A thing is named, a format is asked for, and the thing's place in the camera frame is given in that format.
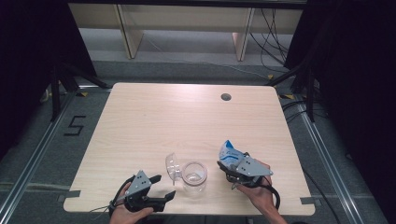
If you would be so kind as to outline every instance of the person's left hand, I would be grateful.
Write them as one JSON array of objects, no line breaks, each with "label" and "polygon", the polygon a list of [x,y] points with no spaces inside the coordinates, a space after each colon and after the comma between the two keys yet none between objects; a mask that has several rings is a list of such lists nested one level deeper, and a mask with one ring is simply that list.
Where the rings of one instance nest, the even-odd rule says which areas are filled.
[{"label": "person's left hand", "polygon": [[[120,195],[124,195],[129,186],[131,186],[131,183],[125,185],[125,187],[120,192]],[[114,209],[113,215],[111,215],[110,224],[135,224],[138,220],[150,215],[153,212],[153,208],[147,207],[133,213],[128,211],[124,204],[120,204],[116,206],[116,209]]]}]

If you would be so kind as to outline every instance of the human hand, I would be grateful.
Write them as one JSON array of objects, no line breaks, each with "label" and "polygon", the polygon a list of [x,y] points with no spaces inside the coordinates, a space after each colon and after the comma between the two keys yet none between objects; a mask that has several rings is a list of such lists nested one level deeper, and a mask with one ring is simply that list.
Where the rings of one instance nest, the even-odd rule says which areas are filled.
[{"label": "human hand", "polygon": [[[261,161],[263,166],[270,169],[268,164],[265,164]],[[266,176],[262,179],[262,185],[270,186],[272,185],[271,176]],[[285,219],[279,214],[277,209],[274,206],[274,197],[273,193],[266,188],[257,187],[254,189],[245,187],[243,185],[238,185],[236,187],[241,192],[247,195],[250,199],[251,203],[271,222],[271,223],[286,223]]]},{"label": "human hand", "polygon": [[[125,185],[125,187],[120,192],[120,195],[124,195],[129,186],[131,186],[131,183]],[[111,215],[110,224],[135,224],[138,220],[150,215],[153,212],[153,208],[147,207],[133,213],[126,209],[124,204],[117,203],[116,208],[113,211],[113,215]]]}]

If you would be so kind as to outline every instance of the light wood surface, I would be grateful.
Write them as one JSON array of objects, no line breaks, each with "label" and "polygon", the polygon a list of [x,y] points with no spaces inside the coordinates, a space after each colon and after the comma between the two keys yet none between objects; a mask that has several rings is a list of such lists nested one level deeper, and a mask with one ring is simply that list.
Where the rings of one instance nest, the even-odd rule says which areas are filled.
[{"label": "light wood surface", "polygon": [[[221,95],[229,93],[230,101]],[[271,165],[274,188],[280,194],[282,215],[310,216],[313,204],[276,91],[272,87],[118,83],[109,95],[64,209],[87,212],[105,206],[125,179],[143,170],[162,175],[149,197],[176,190],[165,214],[258,215],[237,189],[231,190],[216,161],[230,140],[240,151]],[[172,185],[165,157],[175,152],[180,165],[203,163],[206,189],[199,195]]]}]

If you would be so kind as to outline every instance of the blue and white packet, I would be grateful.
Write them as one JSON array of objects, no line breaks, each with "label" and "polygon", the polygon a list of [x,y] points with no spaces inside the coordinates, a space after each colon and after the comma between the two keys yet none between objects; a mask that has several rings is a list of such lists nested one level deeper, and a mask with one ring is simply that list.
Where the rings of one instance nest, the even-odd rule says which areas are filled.
[{"label": "blue and white packet", "polygon": [[230,140],[225,141],[221,146],[219,160],[224,166],[232,171],[236,170],[236,167],[238,167],[244,157],[245,155],[242,152],[233,148],[233,144],[231,144]]}]

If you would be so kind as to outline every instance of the floor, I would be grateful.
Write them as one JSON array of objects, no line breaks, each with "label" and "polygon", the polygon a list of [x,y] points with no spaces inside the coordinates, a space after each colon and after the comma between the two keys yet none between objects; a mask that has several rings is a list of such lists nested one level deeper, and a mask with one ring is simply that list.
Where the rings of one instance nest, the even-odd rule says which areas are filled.
[{"label": "floor", "polygon": [[[120,31],[80,31],[98,76],[109,83],[175,82],[172,79],[175,77],[167,77],[165,73],[178,69],[180,80],[184,82],[262,85],[269,76],[280,76],[287,71],[267,53],[262,55],[262,50],[252,38],[248,41],[244,61],[238,62],[232,36],[227,33],[146,31],[136,57],[129,60]],[[254,36],[263,41],[260,34]],[[286,48],[291,39],[292,35],[278,36],[279,42]],[[268,49],[282,61],[278,49]],[[183,73],[191,79],[183,79]],[[316,122],[310,122],[304,113],[304,105],[294,103],[304,95],[287,98],[291,94],[291,82],[292,78],[284,81],[276,90],[280,97],[286,97],[280,99],[282,105],[292,105],[284,107],[285,118],[301,164],[307,171],[305,178],[317,212],[312,217],[285,219],[290,223],[336,223],[337,218],[339,223],[387,223],[353,160],[347,156],[347,150],[337,137],[331,121],[326,118],[325,108],[316,104]],[[6,207],[7,216],[2,217],[2,223],[108,222],[108,216],[101,213],[70,214],[62,207],[109,95],[109,91],[90,88],[92,84],[85,80],[78,83],[81,92],[62,96],[65,110],[61,119],[50,122],[50,101],[43,102],[19,144],[1,161],[0,199],[5,202],[13,200]],[[68,127],[70,120],[77,115],[85,116],[82,121],[84,132],[76,138],[67,138],[64,134],[73,132]],[[191,217],[174,216],[163,219],[163,223],[245,222],[244,218],[234,217],[194,217],[191,220]],[[251,220],[266,223],[261,217]]]}]

